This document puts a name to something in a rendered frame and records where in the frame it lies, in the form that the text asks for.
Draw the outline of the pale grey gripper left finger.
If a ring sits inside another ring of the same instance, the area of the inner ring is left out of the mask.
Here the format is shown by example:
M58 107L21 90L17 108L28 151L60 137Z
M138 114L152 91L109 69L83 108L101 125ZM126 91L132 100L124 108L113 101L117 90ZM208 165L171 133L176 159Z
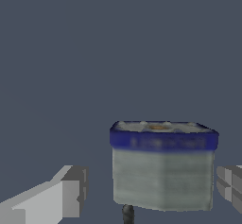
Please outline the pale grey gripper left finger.
M65 165L50 181L0 203L0 224L60 224L80 217L89 191L89 167Z

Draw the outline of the dark grey rod-shaped object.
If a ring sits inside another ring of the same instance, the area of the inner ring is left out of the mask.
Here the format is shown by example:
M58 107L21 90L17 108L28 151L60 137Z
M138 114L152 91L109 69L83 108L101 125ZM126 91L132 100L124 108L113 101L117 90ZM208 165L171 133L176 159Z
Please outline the dark grey rod-shaped object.
M132 205L125 204L122 209L124 224L134 224L134 209Z

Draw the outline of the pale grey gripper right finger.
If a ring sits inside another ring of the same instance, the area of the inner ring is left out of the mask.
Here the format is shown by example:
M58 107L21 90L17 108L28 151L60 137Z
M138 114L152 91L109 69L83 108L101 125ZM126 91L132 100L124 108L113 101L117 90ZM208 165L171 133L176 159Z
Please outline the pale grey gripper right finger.
M219 166L216 174L216 188L219 194L242 214L242 165Z

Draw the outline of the white tub with blue lid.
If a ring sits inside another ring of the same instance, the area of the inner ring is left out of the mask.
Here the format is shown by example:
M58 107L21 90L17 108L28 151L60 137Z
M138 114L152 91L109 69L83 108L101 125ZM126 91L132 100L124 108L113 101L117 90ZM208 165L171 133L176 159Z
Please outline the white tub with blue lid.
M159 211L211 210L218 136L194 122L114 123L113 200Z

